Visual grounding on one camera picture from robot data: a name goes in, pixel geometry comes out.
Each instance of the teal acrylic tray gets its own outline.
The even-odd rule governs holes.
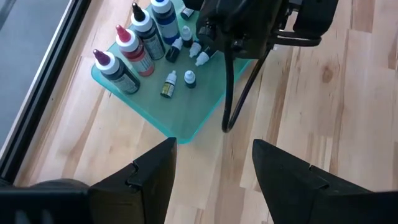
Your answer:
[[[173,3],[176,8],[180,29],[184,25],[189,26],[194,34],[196,32],[195,23],[198,13],[194,13],[189,21],[185,21],[180,16],[183,7],[182,1],[173,0]],[[93,78],[137,111],[167,137],[176,137],[179,144],[186,144],[195,137],[224,97],[226,75],[224,55],[221,52],[217,52],[206,64],[196,67],[196,57],[190,58],[189,49],[183,47],[176,63],[170,63],[163,57],[155,61],[155,72],[151,76],[141,77],[120,53],[116,43],[108,51],[121,58],[136,74],[136,77],[141,81],[140,89],[133,95],[121,93],[110,81],[102,76],[95,66],[91,69]],[[245,59],[236,59],[234,61],[235,81],[240,78],[248,64],[249,60]],[[166,99],[160,95],[160,91],[167,75],[172,70],[177,71],[177,82],[173,97]],[[192,70],[196,74],[197,86],[194,89],[189,89],[185,86],[183,77],[187,70]]]

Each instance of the paint bottle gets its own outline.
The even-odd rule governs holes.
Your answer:
[[[189,49],[189,57],[193,58],[194,56],[198,55],[203,44],[199,40],[195,40]]]
[[[175,71],[173,71],[167,76],[166,81],[163,84],[162,91],[160,92],[160,95],[166,98],[171,98],[173,96],[176,81],[177,81],[177,75],[175,74]]]
[[[111,52],[93,51],[95,66],[101,74],[125,94],[138,91],[140,82],[123,61]]]
[[[195,12],[195,10],[189,9],[185,5],[183,5],[180,15],[183,20],[187,21],[187,20],[189,20],[189,18],[191,18],[191,16],[193,15],[194,12]]]
[[[181,37],[182,37],[182,45],[184,47],[191,47],[193,44],[192,32],[191,29],[187,26],[183,26],[181,30]]]
[[[132,4],[131,23],[134,32],[141,38],[146,50],[153,60],[159,60],[165,53],[159,30],[148,11],[141,9],[137,3]]]
[[[120,52],[129,60],[132,67],[140,76],[146,77],[155,70],[155,65],[146,51],[144,44],[136,37],[133,31],[116,26],[118,32],[116,43]]]
[[[202,53],[197,57],[196,66],[204,65],[210,58],[217,52],[217,50],[213,50],[210,47],[206,47]]]
[[[180,51],[182,48],[182,38],[179,37],[174,41],[172,47],[167,51],[166,60],[171,63],[174,63],[177,60],[178,55],[180,55]]]
[[[150,0],[152,13],[166,44],[171,45],[180,37],[174,4],[170,0]]]
[[[184,75],[184,81],[188,88],[195,88],[197,85],[197,78],[193,71],[186,71]]]

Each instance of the black object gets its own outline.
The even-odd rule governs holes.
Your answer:
[[[141,85],[139,79],[130,71],[127,65],[119,58],[115,57],[119,61],[119,68],[116,72],[111,75],[101,72],[101,74],[111,83],[115,84],[116,87],[124,87],[123,91],[125,94],[134,94],[139,90]]]
[[[260,139],[252,158],[275,224],[398,222],[398,192],[366,190]]]
[[[184,38],[182,39],[182,45],[184,47],[191,48],[192,44],[193,44],[193,37],[191,37],[191,39],[188,40],[184,40]]]
[[[166,53],[166,60],[171,63],[175,63],[179,55],[180,55],[180,49],[171,46],[171,48]]]
[[[178,56],[180,55],[180,51],[182,48],[183,40],[181,37],[176,39],[170,49],[166,53],[166,60],[175,63],[177,61]]]
[[[3,182],[11,184],[16,178],[89,5],[90,0],[73,0],[65,13],[59,35],[37,76],[37,84],[25,103],[10,140],[4,146],[0,159],[0,179]]]
[[[134,18],[138,22],[142,22],[145,20],[146,15],[144,11],[138,6],[136,2],[132,4],[132,13],[134,14]],[[160,37],[159,30],[156,26],[155,20],[153,18],[149,18],[152,20],[152,26],[148,30],[138,31],[134,29],[134,32],[141,38],[144,43],[148,54],[153,60],[159,60],[164,56],[166,51],[162,38]]]
[[[176,156],[168,138],[91,187],[70,179],[0,187],[0,223],[164,223]]]
[[[257,77],[253,70],[237,107],[232,113],[233,58],[259,58],[261,68],[274,44],[317,46],[330,27],[338,0],[183,0],[200,11],[197,37],[212,49],[225,54],[226,100],[222,130],[229,132]],[[298,11],[294,32],[282,31],[293,11]]]

